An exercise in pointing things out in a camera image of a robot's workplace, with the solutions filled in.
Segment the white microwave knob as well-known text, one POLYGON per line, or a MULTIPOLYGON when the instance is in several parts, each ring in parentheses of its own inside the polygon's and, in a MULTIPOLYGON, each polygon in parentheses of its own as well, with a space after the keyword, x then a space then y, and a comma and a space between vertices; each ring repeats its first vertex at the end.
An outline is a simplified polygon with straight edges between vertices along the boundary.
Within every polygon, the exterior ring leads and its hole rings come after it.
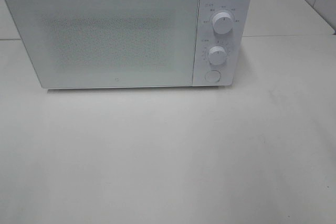
POLYGON ((214 33, 224 35, 233 28, 234 16, 228 10, 221 10, 211 18, 214 33))
POLYGON ((214 46, 208 51, 209 62, 214 66, 224 64, 226 62, 227 56, 227 50, 222 46, 214 46))

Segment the round white door button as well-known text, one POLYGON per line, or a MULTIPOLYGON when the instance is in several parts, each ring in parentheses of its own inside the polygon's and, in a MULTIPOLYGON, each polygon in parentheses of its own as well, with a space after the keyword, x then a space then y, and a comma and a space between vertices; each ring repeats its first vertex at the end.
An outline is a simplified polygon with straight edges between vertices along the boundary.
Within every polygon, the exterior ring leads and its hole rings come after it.
POLYGON ((221 73, 217 70, 212 70, 206 73, 205 80, 209 83, 217 83, 221 79, 221 73))

